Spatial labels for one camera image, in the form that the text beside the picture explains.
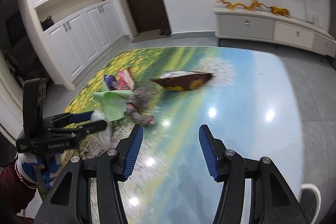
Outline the left gloved hand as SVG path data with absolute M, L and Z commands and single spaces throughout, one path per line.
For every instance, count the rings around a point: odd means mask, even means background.
M 47 162 L 43 163 L 40 156 L 34 154 L 19 153 L 15 163 L 17 175 L 29 188 L 37 188 L 43 181 L 43 185 L 50 190 L 61 171 L 63 151 L 52 153 Z

